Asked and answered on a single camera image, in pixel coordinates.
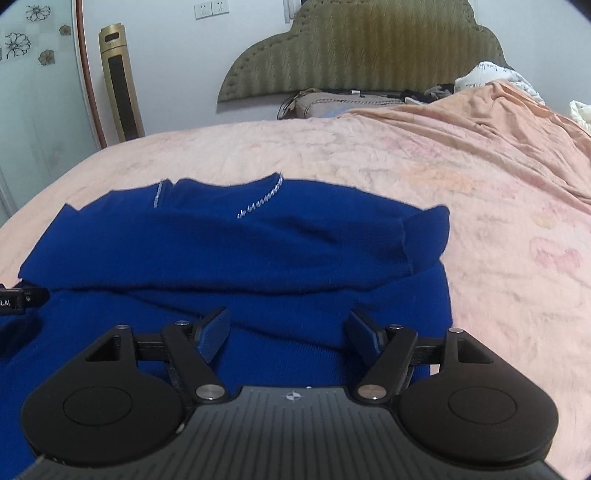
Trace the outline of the blue knit sweater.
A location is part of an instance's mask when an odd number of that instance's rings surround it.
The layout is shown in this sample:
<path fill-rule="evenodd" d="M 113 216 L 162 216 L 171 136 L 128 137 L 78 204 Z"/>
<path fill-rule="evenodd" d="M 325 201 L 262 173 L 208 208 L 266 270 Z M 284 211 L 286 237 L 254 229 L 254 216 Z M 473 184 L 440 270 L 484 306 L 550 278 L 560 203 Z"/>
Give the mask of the blue knit sweater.
<path fill-rule="evenodd" d="M 22 264 L 48 302 L 1 321 L 1 475 L 33 460 L 26 397 L 113 326 L 153 333 L 228 309 L 213 368 L 229 389 L 353 384 L 342 325 L 358 309 L 427 337 L 451 325 L 444 206 L 420 209 L 280 174 L 218 187 L 161 181 L 65 206 Z"/>

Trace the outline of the black dark clothes pile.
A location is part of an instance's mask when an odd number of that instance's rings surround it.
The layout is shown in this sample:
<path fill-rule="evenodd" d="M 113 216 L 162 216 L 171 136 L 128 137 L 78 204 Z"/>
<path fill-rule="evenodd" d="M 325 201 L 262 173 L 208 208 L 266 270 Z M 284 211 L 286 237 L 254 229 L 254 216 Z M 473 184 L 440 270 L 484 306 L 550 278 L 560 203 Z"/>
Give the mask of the black dark clothes pile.
<path fill-rule="evenodd" d="M 454 91 L 453 83 L 438 84 L 424 92 L 406 89 L 400 94 L 400 100 L 407 104 L 430 104 L 453 95 Z"/>

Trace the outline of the pink bed sheet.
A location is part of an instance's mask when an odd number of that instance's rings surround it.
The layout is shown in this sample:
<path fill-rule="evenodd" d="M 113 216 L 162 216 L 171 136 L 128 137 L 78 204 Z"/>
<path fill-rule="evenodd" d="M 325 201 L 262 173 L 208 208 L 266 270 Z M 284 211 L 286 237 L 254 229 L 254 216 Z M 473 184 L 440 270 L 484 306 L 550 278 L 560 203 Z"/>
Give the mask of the pink bed sheet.
<path fill-rule="evenodd" d="M 191 178 L 233 185 L 280 172 L 419 207 L 450 208 L 444 255 L 453 318 L 544 388 L 560 426 L 549 455 L 590 472 L 590 212 L 478 156 L 348 114 L 151 135 L 94 154 L 1 230 L 1 278 L 17 272 L 58 209 L 115 189 Z"/>

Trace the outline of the orange peach blanket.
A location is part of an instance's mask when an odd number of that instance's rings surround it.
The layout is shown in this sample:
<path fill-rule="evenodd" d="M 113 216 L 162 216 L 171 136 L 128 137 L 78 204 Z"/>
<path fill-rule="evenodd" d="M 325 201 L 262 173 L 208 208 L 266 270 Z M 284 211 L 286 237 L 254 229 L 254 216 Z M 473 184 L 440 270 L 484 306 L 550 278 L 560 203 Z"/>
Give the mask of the orange peach blanket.
<path fill-rule="evenodd" d="M 353 116 L 431 138 L 590 212 L 590 135 L 503 81 L 427 105 L 353 109 Z"/>

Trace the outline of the beige patterned pillow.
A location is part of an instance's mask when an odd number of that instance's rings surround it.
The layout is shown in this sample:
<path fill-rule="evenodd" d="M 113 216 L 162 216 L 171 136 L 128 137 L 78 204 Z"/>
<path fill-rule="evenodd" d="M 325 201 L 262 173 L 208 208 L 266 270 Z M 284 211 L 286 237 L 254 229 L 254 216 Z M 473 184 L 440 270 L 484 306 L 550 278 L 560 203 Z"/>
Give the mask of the beige patterned pillow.
<path fill-rule="evenodd" d="M 403 104 L 399 98 L 388 95 L 349 90 L 345 93 L 329 93 L 308 89 L 294 94 L 280 106 L 277 120 L 332 118 L 352 109 L 381 108 Z"/>

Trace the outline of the gold tower fan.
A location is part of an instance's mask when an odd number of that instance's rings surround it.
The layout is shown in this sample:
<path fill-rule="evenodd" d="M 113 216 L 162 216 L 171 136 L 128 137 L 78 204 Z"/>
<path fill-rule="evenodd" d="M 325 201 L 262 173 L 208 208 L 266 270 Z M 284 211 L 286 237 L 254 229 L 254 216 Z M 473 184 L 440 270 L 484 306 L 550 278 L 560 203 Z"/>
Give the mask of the gold tower fan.
<path fill-rule="evenodd" d="M 124 25 L 115 23 L 98 34 L 106 92 L 120 142 L 145 135 L 132 77 Z"/>

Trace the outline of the white crumpled quilt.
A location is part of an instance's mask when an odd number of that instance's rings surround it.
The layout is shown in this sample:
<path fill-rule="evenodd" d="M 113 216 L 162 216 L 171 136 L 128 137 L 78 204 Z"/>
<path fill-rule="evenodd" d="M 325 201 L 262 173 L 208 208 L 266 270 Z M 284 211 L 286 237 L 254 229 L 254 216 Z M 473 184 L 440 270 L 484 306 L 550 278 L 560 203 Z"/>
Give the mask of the white crumpled quilt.
<path fill-rule="evenodd" d="M 544 99 L 523 75 L 511 68 L 502 67 L 490 61 L 480 62 L 467 75 L 457 78 L 454 82 L 454 92 L 479 88 L 495 81 L 509 83 L 527 93 L 539 104 L 545 105 Z"/>

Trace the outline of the cream crumpled cloth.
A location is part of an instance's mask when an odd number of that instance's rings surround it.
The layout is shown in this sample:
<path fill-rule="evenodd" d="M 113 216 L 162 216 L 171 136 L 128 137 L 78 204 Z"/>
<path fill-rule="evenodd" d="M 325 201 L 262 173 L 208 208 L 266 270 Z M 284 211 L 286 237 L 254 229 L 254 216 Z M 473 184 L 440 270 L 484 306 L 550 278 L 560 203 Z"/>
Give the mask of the cream crumpled cloth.
<path fill-rule="evenodd" d="M 591 134 L 591 106 L 583 102 L 572 100 L 569 103 L 570 118 L 588 134 Z"/>

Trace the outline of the olive upholstered headboard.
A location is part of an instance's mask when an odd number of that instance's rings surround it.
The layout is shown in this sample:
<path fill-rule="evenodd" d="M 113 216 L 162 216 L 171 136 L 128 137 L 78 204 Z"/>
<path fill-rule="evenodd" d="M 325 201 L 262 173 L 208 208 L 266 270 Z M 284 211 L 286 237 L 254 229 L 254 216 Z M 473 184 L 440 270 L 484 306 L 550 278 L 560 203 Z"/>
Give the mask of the olive upholstered headboard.
<path fill-rule="evenodd" d="M 238 56 L 217 100 L 310 88 L 420 91 L 483 61 L 507 64 L 499 39 L 467 1 L 308 1 L 290 30 Z"/>

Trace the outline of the white wall socket pair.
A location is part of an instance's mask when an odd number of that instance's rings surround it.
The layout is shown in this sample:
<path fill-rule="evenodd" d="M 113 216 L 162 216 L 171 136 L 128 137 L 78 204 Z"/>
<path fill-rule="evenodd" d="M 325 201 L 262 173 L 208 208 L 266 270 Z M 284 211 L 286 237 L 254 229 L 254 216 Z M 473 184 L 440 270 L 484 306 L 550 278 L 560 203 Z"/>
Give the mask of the white wall socket pair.
<path fill-rule="evenodd" d="M 197 20 L 225 15 L 230 12 L 228 0 L 206 0 L 200 1 L 193 7 L 194 18 Z"/>

